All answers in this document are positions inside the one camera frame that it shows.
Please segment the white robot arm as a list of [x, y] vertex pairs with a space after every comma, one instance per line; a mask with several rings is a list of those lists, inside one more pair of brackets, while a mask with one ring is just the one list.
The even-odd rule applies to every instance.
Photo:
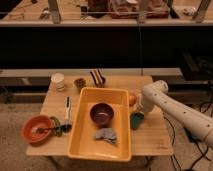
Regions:
[[145, 85], [137, 110], [148, 115], [154, 106], [159, 107], [213, 149], [213, 118], [172, 99], [167, 93], [168, 84], [163, 80]]

